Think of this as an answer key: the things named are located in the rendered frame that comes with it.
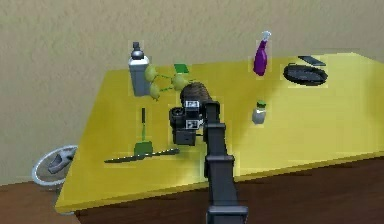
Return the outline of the black knife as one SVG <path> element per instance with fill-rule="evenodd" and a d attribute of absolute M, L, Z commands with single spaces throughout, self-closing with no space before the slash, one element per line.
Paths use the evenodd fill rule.
<path fill-rule="evenodd" d="M 114 164 L 114 163 L 127 163 L 127 162 L 134 162 L 139 160 L 144 160 L 146 158 L 151 157 L 159 157 L 159 156 L 168 156 L 168 155 L 176 155 L 180 153 L 179 148 L 170 148 L 163 151 L 151 151 L 151 152 L 139 152 L 134 153 L 131 156 L 125 156 L 125 157 L 119 157 L 119 158 L 112 158 L 112 159 L 106 159 L 104 160 L 104 163 L 107 164 Z"/>

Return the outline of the white shaker with green cap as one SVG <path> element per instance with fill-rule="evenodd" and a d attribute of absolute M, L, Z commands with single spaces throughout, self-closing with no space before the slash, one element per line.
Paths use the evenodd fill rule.
<path fill-rule="evenodd" d="M 263 124 L 266 117 L 266 103 L 262 100 L 259 100 L 256 103 L 256 107 L 252 113 L 252 121 L 254 124 Z"/>

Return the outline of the purple spray bottle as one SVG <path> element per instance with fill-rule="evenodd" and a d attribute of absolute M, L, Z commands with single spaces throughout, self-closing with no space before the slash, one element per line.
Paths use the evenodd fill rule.
<path fill-rule="evenodd" d="M 270 31 L 262 32 L 262 40 L 260 41 L 260 44 L 256 50 L 256 54 L 254 57 L 253 71 L 259 76 L 263 76 L 266 71 L 267 62 L 268 62 L 266 47 L 267 47 L 267 43 L 270 36 L 271 36 Z"/>

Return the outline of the grey bottle with black cap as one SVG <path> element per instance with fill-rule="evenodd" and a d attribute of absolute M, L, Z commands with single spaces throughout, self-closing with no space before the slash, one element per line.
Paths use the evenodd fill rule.
<path fill-rule="evenodd" d="M 145 78 L 145 70 L 150 61 L 140 48 L 139 42 L 132 43 L 131 57 L 128 60 L 128 66 L 131 76 L 131 82 L 134 95 L 137 97 L 149 94 L 150 83 Z"/>

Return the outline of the yellow table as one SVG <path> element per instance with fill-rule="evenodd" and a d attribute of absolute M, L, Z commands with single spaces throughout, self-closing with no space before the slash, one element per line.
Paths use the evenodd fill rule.
<path fill-rule="evenodd" d="M 221 104 L 226 145 L 238 180 L 291 172 L 311 164 L 384 152 L 384 63 L 355 53 L 321 56 L 328 79 L 316 87 L 295 85 L 282 73 L 286 58 L 269 61 L 264 76 L 251 63 L 191 66 Z M 263 124 L 254 124 L 256 103 L 266 103 Z M 158 101 L 134 97 L 128 71 L 106 73 L 61 195 L 59 212 L 103 206 L 205 187 L 206 146 L 197 142 L 176 156 L 122 164 L 106 159 L 128 155 L 146 133 L 157 150 L 172 145 L 168 111 L 179 102 L 173 91 Z"/>

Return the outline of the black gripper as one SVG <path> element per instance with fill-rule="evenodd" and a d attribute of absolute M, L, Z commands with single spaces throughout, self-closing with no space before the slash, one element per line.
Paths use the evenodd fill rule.
<path fill-rule="evenodd" d="M 174 107 L 169 111 L 169 122 L 172 128 L 173 143 L 177 145 L 194 146 L 198 118 L 195 110 L 185 110 L 184 107 Z"/>

